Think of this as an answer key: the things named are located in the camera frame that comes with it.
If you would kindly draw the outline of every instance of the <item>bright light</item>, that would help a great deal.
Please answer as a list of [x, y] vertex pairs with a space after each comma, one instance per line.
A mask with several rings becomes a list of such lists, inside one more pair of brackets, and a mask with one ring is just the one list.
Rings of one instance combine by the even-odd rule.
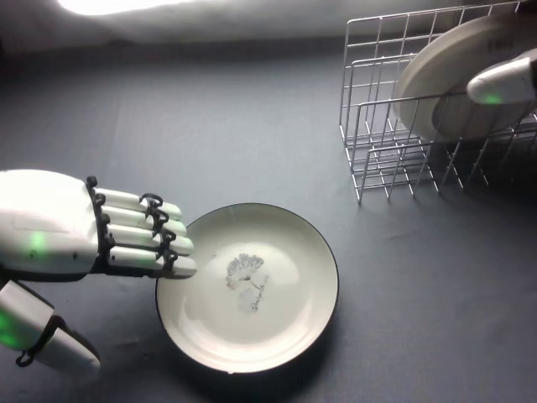
[[83, 15], [104, 15], [143, 10], [158, 6], [182, 3], [185, 0], [58, 0], [69, 11]]

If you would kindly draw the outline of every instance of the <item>dish rack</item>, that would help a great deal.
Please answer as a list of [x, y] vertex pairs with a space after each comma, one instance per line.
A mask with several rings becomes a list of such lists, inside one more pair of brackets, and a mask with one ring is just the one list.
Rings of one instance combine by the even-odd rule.
[[415, 196], [425, 184], [440, 194], [452, 182], [466, 190], [476, 182], [524, 184], [537, 178], [537, 164], [531, 162], [535, 113], [480, 139], [443, 143], [420, 138], [412, 127], [405, 127], [394, 112], [395, 104], [412, 102], [415, 117], [420, 100], [439, 98], [445, 109], [466, 93], [392, 99], [401, 72], [432, 40], [471, 19], [516, 13], [520, 3], [437, 8], [347, 23], [339, 128], [359, 203], [371, 189], [383, 189], [389, 199], [401, 186]]

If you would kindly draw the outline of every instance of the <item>bowl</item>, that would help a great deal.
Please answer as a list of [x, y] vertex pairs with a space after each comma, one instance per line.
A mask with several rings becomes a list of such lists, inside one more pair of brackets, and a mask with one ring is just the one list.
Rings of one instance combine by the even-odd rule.
[[159, 318], [196, 362], [232, 373], [264, 371], [304, 352], [336, 308], [336, 260], [304, 218], [257, 204], [223, 207], [188, 227], [198, 272], [160, 279]]

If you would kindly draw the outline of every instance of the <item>white plate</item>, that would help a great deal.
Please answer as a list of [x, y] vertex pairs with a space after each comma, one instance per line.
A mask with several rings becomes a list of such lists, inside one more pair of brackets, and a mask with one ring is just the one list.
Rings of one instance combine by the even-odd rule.
[[174, 343], [228, 373], [263, 371], [305, 351], [336, 307], [336, 261], [319, 232], [279, 207], [239, 204], [188, 227], [198, 272], [159, 280], [157, 308]]
[[[480, 71], [537, 47], [537, 15], [504, 14], [477, 18], [428, 44], [399, 78], [394, 98], [464, 92]], [[394, 111], [403, 124], [427, 139], [457, 140], [487, 135], [516, 123], [534, 105], [478, 106], [466, 95], [453, 97], [441, 118], [444, 101], [396, 102]]]

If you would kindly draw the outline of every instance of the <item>plate rim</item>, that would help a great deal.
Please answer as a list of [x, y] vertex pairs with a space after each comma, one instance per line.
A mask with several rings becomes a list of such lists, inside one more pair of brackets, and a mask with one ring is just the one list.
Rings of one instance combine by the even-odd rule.
[[194, 225], [197, 221], [201, 220], [203, 217], [205, 216], [208, 216], [209, 214], [212, 214], [213, 212], [218, 212], [220, 210], [223, 210], [223, 209], [226, 209], [226, 208], [230, 208], [230, 207], [237, 207], [237, 206], [261, 206], [261, 207], [272, 207], [272, 208], [276, 208], [276, 209], [279, 209], [279, 210], [283, 210], [284, 212], [288, 212], [290, 214], [293, 214], [294, 216], [297, 216], [297, 218], [305, 221], [307, 224], [309, 224], [320, 236], [321, 236], [321, 239], [323, 240], [323, 242], [325, 243], [325, 245], [328, 247], [328, 250], [330, 251], [330, 254], [332, 256], [332, 260], [334, 262], [334, 266], [336, 268], [336, 299], [334, 300], [334, 306], [332, 307], [332, 310], [331, 310], [331, 313], [330, 313], [330, 316], [328, 317], [328, 320], [326, 321], [325, 325], [323, 326], [323, 328], [321, 329], [321, 331], [319, 332], [319, 334], [317, 334], [315, 336], [315, 338], [311, 341], [311, 343], [309, 343], [302, 351], [300, 351], [298, 354], [296, 354], [295, 356], [289, 358], [289, 359], [286, 359], [285, 361], [281, 362], [280, 364], [277, 364], [277, 365], [273, 365], [273, 366], [270, 366], [270, 367], [267, 367], [267, 368], [262, 368], [262, 369], [257, 369], [257, 370], [254, 370], [254, 371], [226, 371], [225, 369], [219, 369], [219, 368], [214, 368], [214, 367], [211, 367], [210, 365], [207, 365], [207, 364], [204, 364], [200, 361], [198, 361], [197, 359], [194, 359], [193, 357], [191, 357], [188, 353], [186, 353], [175, 341], [174, 339], [169, 335], [169, 332], [168, 330], [166, 329], [166, 326], [164, 325], [164, 322], [162, 321], [162, 316], [160, 316], [160, 309], [159, 309], [159, 299], [158, 299], [158, 292], [159, 292], [159, 280], [160, 279], [157, 279], [155, 281], [155, 285], [154, 285], [154, 304], [157, 308], [157, 316], [159, 317], [159, 322], [160, 322], [160, 326], [164, 329], [164, 332], [166, 333], [166, 335], [168, 336], [169, 340], [186, 356], [188, 357], [189, 359], [191, 359], [192, 361], [200, 364], [200, 365], [203, 365], [204, 367], [206, 368], [209, 368], [209, 369], [213, 369], [215, 371], [218, 371], [218, 372], [222, 372], [222, 373], [228, 373], [228, 374], [256, 374], [256, 373], [260, 373], [260, 372], [264, 372], [264, 371], [269, 371], [271, 369], [276, 369], [278, 367], [281, 367], [282, 365], [285, 365], [295, 359], [297, 359], [300, 355], [302, 355], [304, 352], [306, 352], [307, 350], [310, 349], [310, 347], [312, 345], [315, 344], [315, 342], [317, 342], [317, 340], [326, 332], [326, 329], [328, 328], [328, 326], [332, 323], [332, 320], [334, 318], [334, 313], [336, 312], [336, 308], [337, 308], [337, 303], [339, 301], [339, 293], [340, 293], [340, 276], [339, 276], [339, 267], [337, 266], [337, 260], [336, 260], [336, 256], [334, 255], [334, 251], [332, 250], [330, 244], [326, 241], [326, 238], [322, 235], [321, 231], [319, 231], [311, 222], [309, 222], [308, 220], [306, 220], [305, 218], [303, 218], [302, 216], [300, 216], [299, 214], [295, 213], [295, 212], [292, 212], [286, 208], [283, 208], [283, 207], [280, 207], [280, 206], [275, 206], [274, 204], [268, 204], [268, 203], [258, 203], [258, 202], [244, 202], [244, 203], [234, 203], [234, 204], [230, 204], [230, 205], [227, 205], [227, 206], [224, 206], [224, 207], [219, 207], [219, 208], [216, 208], [215, 210], [211, 210], [210, 212], [207, 212], [205, 214], [203, 214], [202, 216], [199, 216], [197, 219], [195, 219], [193, 222], [191, 222], [190, 224], [188, 224], [188, 226], [186, 226], [186, 233], [187, 233], [187, 236], [188, 236], [188, 228], [191, 226], [191, 225]]

